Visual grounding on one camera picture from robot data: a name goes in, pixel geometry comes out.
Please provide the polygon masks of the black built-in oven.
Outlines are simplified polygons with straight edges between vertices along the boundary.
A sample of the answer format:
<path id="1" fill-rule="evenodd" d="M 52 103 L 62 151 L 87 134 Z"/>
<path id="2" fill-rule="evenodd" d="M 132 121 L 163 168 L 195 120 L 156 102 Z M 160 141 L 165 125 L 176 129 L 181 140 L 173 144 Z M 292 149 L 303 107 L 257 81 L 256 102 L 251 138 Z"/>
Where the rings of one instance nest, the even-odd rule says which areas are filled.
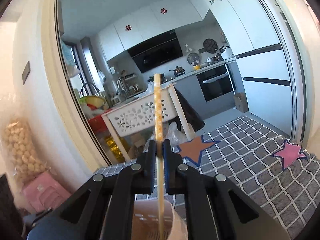
<path id="1" fill-rule="evenodd" d="M 227 63 L 196 74 L 196 77 L 206 102 L 231 92 L 235 94 L 235 84 Z"/>

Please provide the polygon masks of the bag of white balls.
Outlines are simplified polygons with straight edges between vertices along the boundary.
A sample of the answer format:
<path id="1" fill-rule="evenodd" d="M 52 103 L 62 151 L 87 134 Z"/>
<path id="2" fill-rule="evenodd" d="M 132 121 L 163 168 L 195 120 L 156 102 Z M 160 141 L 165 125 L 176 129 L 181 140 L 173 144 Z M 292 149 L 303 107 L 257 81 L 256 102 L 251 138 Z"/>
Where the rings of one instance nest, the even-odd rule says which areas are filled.
<path id="1" fill-rule="evenodd" d="M 1 140 L 17 182 L 25 184 L 48 170 L 47 164 L 39 158 L 27 121 L 11 120 L 3 128 Z"/>

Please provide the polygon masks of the yellow green basin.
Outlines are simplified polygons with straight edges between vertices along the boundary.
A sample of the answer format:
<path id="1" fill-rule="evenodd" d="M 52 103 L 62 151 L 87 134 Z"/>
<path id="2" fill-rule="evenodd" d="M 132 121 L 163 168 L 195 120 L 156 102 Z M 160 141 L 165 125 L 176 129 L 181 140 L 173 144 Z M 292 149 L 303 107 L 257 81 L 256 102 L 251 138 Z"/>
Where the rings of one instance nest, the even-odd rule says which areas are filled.
<path id="1" fill-rule="evenodd" d="M 83 96 L 79 99 L 80 104 L 86 104 L 91 110 L 103 109 L 106 101 L 102 97 L 98 96 Z"/>

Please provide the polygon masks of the red basket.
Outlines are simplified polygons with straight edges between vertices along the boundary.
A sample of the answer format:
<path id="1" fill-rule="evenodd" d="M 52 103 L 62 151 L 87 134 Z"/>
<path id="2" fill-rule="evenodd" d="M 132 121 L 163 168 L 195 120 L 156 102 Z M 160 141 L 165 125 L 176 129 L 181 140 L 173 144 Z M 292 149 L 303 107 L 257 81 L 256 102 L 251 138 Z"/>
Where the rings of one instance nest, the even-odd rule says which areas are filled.
<path id="1" fill-rule="evenodd" d="M 91 127 L 93 133 L 101 133 L 101 132 L 106 132 L 108 131 L 107 126 L 104 122 L 104 120 L 102 119 L 102 115 L 109 112 L 110 110 L 106 110 L 104 111 L 102 114 L 99 114 L 93 118 L 88 119 L 88 124 Z"/>

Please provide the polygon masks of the black range hood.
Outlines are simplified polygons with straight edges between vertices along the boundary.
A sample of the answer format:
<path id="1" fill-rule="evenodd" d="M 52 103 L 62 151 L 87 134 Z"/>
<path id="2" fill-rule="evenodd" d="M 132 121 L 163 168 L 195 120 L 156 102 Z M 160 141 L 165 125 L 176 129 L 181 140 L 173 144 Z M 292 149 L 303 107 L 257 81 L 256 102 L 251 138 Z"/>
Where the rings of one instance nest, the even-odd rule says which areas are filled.
<path id="1" fill-rule="evenodd" d="M 183 56 L 174 29 L 154 36 L 127 50 L 141 73 Z"/>

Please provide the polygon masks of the grey checked tablecloth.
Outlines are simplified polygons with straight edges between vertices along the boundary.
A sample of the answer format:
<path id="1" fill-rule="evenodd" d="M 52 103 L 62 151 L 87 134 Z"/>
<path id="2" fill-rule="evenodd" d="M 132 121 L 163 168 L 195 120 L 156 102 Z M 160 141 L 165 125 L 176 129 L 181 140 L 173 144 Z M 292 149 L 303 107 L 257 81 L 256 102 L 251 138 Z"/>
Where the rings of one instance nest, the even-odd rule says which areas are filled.
<path id="1" fill-rule="evenodd" d="M 171 124 L 165 128 L 165 140 L 184 164 L 200 174 L 224 174 L 277 221 L 290 239 L 319 239 L 319 160 L 298 144 L 246 116 L 191 141 Z M 136 160 L 98 173 L 116 175 Z M 135 201 L 158 201 L 157 186 L 155 162 L 153 192 L 136 194 Z M 184 195 L 168 194 L 165 181 L 164 200 L 187 223 Z"/>

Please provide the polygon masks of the white upper cabinets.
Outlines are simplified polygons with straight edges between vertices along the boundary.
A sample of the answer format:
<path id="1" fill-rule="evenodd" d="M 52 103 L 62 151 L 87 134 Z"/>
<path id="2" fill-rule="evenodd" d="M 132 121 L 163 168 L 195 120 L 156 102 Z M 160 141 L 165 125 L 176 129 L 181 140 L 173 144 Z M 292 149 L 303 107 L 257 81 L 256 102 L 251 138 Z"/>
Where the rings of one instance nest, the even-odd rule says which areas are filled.
<path id="1" fill-rule="evenodd" d="M 106 61 L 133 46 L 172 29 L 204 20 L 203 0 L 162 0 L 112 22 L 97 34 Z"/>

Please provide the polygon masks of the white refrigerator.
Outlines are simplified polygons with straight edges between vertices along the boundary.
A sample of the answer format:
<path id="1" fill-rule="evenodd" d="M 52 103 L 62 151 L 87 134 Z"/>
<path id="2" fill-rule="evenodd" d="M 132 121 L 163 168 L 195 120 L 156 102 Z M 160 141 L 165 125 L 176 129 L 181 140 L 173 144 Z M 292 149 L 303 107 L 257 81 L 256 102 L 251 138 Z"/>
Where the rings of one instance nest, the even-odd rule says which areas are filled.
<path id="1" fill-rule="evenodd" d="M 259 0 L 204 0 L 236 57 L 250 113 L 293 136 L 289 69 Z"/>

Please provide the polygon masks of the grey wall switch plate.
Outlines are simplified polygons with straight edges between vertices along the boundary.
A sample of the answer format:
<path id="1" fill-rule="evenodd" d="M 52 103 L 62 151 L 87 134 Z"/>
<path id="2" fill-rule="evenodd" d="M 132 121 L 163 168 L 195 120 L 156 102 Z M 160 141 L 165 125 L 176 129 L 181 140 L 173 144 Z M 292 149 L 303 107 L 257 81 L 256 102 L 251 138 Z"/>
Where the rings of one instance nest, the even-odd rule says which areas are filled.
<path id="1" fill-rule="evenodd" d="M 29 74 L 30 74 L 31 68 L 30 68 L 30 62 L 28 61 L 27 64 L 25 65 L 25 68 L 22 73 L 22 83 L 23 85 L 25 84 Z"/>

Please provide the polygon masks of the wooden chopstick pair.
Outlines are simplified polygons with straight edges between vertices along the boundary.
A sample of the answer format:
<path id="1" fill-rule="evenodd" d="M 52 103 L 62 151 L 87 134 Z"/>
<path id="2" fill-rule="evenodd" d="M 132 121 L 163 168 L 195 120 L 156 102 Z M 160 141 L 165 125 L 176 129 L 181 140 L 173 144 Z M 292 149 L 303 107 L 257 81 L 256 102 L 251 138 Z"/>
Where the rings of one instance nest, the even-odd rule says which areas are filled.
<path id="1" fill-rule="evenodd" d="M 154 103 L 155 103 L 155 139 L 156 139 L 156 168 L 157 168 L 157 197 L 158 197 L 158 226 L 159 239 L 164 239 L 164 161 L 163 161 L 163 125 L 161 105 L 161 76 L 155 74 Z"/>

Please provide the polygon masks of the white floral storage cart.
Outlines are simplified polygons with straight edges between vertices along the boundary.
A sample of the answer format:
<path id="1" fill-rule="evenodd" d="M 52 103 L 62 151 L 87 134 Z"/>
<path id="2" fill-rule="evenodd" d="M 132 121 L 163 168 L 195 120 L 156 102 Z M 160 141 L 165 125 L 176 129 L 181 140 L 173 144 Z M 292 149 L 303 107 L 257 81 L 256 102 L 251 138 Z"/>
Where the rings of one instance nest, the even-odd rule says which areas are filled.
<path id="1" fill-rule="evenodd" d="M 174 84 L 161 88 L 160 92 L 162 107 L 160 120 L 166 122 L 179 117 L 187 139 L 194 139 L 195 132 L 191 124 L 187 122 Z M 153 127 L 156 124 L 155 115 L 155 99 L 152 92 L 101 116 L 125 161 L 129 161 L 131 158 L 120 139 Z"/>

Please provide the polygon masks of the white plastic utensil holder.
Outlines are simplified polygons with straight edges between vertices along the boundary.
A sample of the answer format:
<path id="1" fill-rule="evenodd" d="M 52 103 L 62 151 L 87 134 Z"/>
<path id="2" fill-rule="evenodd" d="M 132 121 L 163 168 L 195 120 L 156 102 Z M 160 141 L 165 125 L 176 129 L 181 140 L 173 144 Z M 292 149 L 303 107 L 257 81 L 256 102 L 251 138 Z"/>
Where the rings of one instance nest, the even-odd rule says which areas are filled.
<path id="1" fill-rule="evenodd" d="M 157 200 L 135 201 L 131 239 L 159 239 Z M 188 239 L 186 222 L 167 200 L 164 201 L 164 239 Z"/>

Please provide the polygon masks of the pink plastic stool stack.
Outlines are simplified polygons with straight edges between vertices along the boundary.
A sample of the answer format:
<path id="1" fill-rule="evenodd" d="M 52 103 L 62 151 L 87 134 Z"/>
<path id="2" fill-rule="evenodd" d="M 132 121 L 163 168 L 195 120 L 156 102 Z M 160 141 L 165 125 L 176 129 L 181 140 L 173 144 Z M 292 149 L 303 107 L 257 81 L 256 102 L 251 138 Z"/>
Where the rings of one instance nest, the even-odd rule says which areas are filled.
<path id="1" fill-rule="evenodd" d="M 43 172 L 22 188 L 27 202 L 36 211 L 56 209 L 71 194 L 49 172 Z"/>

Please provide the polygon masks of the cardboard box on floor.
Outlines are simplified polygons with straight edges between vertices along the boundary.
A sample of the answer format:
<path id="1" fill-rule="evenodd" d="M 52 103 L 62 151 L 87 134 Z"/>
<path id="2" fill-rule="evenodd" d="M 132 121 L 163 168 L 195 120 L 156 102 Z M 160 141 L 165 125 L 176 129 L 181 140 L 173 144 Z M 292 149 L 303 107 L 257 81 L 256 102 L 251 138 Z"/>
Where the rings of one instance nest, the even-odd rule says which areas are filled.
<path id="1" fill-rule="evenodd" d="M 236 93 L 234 96 L 234 102 L 236 109 L 241 113 L 246 113 L 248 111 L 248 104 L 245 93 Z"/>

